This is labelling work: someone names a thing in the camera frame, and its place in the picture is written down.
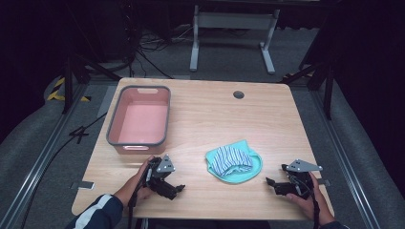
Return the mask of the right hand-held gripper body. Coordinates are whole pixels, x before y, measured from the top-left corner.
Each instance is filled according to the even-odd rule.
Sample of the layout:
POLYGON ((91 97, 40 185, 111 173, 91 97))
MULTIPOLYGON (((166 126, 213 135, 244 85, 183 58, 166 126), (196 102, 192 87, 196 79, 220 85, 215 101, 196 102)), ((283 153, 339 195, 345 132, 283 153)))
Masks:
POLYGON ((322 171, 320 165, 306 162, 302 159, 295 159, 289 165, 283 164, 282 170, 287 173, 289 183, 283 188, 282 194, 294 194, 300 198, 307 199, 312 190, 313 182, 310 172, 322 171))

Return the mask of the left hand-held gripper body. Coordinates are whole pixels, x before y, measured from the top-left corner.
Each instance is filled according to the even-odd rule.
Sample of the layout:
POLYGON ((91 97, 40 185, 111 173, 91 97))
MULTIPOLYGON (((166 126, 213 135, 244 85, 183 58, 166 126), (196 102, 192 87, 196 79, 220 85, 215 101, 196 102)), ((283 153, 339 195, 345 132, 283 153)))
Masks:
POLYGON ((177 193, 176 187, 165 179, 175 171, 175 167, 169 157, 154 157, 149 163, 146 169, 145 185, 156 192, 162 197, 167 197, 170 193, 177 193))

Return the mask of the teal cloth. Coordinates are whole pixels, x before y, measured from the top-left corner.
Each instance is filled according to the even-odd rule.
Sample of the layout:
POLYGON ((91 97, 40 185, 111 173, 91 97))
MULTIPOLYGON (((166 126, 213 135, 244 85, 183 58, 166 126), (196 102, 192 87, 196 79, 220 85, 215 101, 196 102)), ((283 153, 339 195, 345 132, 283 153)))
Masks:
POLYGON ((210 167, 210 161, 213 158, 213 156, 215 155, 215 153, 217 152, 217 149, 220 148, 216 148, 213 149, 209 152, 207 152, 205 154, 205 160, 206 160, 206 164, 207 164, 207 171, 214 177, 218 178, 221 181, 227 182, 227 183, 231 183, 231 184, 240 184, 243 182, 246 182, 254 177, 256 177, 262 170, 263 168, 263 161, 262 158, 259 154, 257 154, 253 149, 251 149, 246 140, 241 140, 232 144, 228 144, 228 145, 224 145, 224 146, 230 146, 230 147, 234 147, 237 149, 240 149, 242 151, 245 151, 246 153, 249 154, 249 156, 252 158, 252 162, 253 162, 253 168, 251 171, 249 172, 245 172, 245 173, 234 173, 231 175, 228 175, 226 177, 219 177, 217 176, 213 170, 210 167))

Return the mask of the blue striped cloth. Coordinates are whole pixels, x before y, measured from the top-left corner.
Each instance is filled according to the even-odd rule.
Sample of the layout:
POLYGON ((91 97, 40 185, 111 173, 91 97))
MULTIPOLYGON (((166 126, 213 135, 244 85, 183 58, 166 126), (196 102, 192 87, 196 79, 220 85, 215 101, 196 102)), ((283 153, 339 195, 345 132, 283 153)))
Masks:
POLYGON ((210 167, 219 177, 226 177, 234 173, 249 172, 253 168, 252 158, 240 149, 222 146, 210 161, 210 167))

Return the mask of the pink basin with grey rim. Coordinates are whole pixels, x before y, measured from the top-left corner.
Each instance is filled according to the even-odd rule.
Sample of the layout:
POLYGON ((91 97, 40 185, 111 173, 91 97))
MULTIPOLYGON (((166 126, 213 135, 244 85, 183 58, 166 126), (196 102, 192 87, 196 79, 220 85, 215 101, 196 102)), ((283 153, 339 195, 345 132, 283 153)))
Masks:
POLYGON ((159 155, 165 150, 171 91, 165 86, 131 85, 119 92, 106 134, 123 155, 159 155))

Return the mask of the person's right hand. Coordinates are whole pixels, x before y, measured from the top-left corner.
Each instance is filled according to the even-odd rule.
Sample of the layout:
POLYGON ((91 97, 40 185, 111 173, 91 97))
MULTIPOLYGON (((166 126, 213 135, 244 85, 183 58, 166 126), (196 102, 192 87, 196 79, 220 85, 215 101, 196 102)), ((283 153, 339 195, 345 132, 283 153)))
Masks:
POLYGON ((334 222, 335 217, 330 212, 326 199, 319 189, 317 178, 314 174, 310 174, 310 176, 313 183, 314 197, 303 199, 294 194, 287 194, 287 199, 296 204, 307 218, 317 222, 318 227, 321 227, 334 222))

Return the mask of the person's left hand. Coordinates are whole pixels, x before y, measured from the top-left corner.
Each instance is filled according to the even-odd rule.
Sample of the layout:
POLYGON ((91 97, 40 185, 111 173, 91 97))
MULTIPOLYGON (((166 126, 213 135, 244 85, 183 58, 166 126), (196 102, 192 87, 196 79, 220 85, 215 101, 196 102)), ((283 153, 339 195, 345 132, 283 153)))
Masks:
MULTIPOLYGON (((150 160, 152 160, 154 157, 149 156, 140 166, 139 170, 131 176, 125 183, 124 185, 119 188, 115 193, 114 196, 117 197, 123 206, 127 206, 128 202, 133 195, 133 193, 136 191, 136 188, 138 184, 141 182, 141 177, 143 172, 145 171, 148 163, 150 160)), ((137 200, 143 200, 146 198, 149 198, 153 194, 153 191, 150 190, 148 187, 140 187, 137 191, 137 200)))

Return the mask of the black tape cross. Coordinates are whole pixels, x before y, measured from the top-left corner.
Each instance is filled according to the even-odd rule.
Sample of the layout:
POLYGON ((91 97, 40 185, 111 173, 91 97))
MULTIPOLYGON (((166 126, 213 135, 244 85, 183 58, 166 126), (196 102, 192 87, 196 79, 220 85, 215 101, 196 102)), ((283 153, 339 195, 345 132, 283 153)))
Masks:
POLYGON ((80 126, 77 129, 75 129, 69 133, 69 136, 71 136, 72 138, 75 138, 75 137, 77 138, 77 141, 76 141, 77 144, 80 144, 82 141, 82 138, 87 135, 88 135, 88 133, 86 132, 86 127, 84 127, 84 126, 80 126))

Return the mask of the black metal stand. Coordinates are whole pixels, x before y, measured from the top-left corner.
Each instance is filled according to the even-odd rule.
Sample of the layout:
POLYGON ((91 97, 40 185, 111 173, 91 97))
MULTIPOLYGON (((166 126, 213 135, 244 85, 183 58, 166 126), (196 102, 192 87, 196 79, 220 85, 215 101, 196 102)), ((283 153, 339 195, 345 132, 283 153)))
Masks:
POLYGON ((305 67, 303 70, 298 73, 290 74, 288 73, 280 81, 281 84, 290 84, 295 80, 298 80, 301 77, 312 74, 309 82, 307 83, 307 88, 310 91, 318 91, 322 85, 325 85, 324 89, 324 99, 323 99, 323 111, 328 120, 331 120, 331 96, 333 89, 333 77, 334 70, 333 65, 330 61, 319 62, 308 67, 305 67))
POLYGON ((65 79, 65 101, 63 114, 66 114, 74 104, 73 77, 76 78, 79 84, 87 84, 91 79, 86 66, 90 66, 96 72, 101 73, 112 80, 119 81, 121 79, 120 76, 102 67, 96 62, 93 62, 75 52, 70 53, 65 62, 65 72, 63 74, 65 79))

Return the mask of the yellow black floor tape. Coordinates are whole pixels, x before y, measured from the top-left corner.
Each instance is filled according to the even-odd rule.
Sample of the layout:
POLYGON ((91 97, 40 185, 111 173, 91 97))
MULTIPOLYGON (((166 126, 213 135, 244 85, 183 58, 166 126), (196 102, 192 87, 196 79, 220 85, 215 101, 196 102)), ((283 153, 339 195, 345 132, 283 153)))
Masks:
POLYGON ((54 84, 53 89, 51 90, 50 94, 48 95, 48 100, 60 100, 64 101, 65 96, 59 93, 59 90, 65 83, 65 77, 61 76, 54 84))

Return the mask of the aluminium floor rail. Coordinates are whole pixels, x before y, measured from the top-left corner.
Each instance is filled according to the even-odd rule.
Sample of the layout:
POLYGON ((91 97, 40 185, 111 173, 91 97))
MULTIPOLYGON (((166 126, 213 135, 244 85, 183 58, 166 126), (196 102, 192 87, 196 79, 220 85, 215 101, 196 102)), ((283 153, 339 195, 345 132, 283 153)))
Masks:
POLYGON ((316 107, 317 113, 320 115, 322 123, 327 129, 328 135, 333 144, 333 150, 336 154, 337 163, 343 173, 345 180, 348 183, 349 189, 352 193, 354 202, 359 210, 359 213, 365 223, 367 229, 381 229, 380 224, 375 216, 372 206, 364 192, 363 186, 360 183, 352 164, 346 154, 343 144, 332 124, 327 118, 323 110, 323 101, 317 92, 310 92, 310 97, 316 107))
POLYGON ((56 156, 56 144, 61 137, 62 131, 67 125, 73 109, 84 95, 86 89, 87 84, 78 84, 73 95, 66 99, 65 103, 68 105, 68 109, 57 119, 44 147, 25 176, 18 193, 8 208, 8 211, 2 217, 0 221, 0 229, 11 229, 20 218, 20 215, 29 211, 39 182, 56 156))

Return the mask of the white metal stand frame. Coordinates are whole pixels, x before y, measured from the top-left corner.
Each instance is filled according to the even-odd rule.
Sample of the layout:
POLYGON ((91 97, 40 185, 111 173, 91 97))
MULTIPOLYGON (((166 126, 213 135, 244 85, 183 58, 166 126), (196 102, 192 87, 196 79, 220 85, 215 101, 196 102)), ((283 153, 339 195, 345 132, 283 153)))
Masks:
POLYGON ((195 72, 199 62, 199 29, 238 29, 266 31, 266 39, 259 44, 268 74, 275 74, 275 68, 270 56, 269 46, 279 18, 279 10, 270 14, 206 12, 200 7, 194 7, 193 15, 193 44, 189 70, 195 72))

